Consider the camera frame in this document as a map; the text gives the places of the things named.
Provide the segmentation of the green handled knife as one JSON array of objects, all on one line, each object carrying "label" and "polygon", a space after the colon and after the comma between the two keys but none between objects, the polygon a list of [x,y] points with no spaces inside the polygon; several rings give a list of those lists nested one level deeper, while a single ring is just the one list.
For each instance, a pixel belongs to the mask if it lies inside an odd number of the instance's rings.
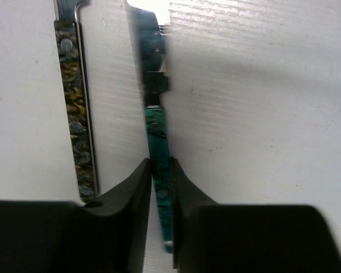
[{"label": "green handled knife", "polygon": [[171,227],[171,168],[165,108],[161,96],[170,90],[167,70],[167,33],[171,25],[169,1],[127,1],[136,64],[140,77],[143,113],[152,181],[156,194],[163,247],[173,252]]}]

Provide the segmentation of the brown handled knife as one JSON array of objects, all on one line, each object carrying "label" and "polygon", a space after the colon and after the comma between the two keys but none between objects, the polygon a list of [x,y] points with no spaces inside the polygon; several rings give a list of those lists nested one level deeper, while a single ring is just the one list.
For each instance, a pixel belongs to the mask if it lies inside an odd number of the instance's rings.
[{"label": "brown handled knife", "polygon": [[89,1],[55,0],[54,29],[72,144],[77,187],[82,202],[98,195],[86,64],[79,9]]}]

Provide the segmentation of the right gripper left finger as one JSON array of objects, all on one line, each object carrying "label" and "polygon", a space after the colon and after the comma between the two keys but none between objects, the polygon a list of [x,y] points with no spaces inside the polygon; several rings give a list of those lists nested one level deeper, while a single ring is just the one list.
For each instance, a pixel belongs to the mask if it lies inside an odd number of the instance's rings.
[{"label": "right gripper left finger", "polygon": [[142,272],[150,195],[144,159],[86,205],[0,201],[0,272]]}]

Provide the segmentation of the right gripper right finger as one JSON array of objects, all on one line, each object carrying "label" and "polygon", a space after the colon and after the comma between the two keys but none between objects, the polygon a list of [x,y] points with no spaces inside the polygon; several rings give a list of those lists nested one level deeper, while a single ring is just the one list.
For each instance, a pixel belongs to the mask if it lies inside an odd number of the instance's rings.
[{"label": "right gripper right finger", "polygon": [[219,204],[178,160],[170,165],[178,272],[341,272],[341,254],[315,207]]}]

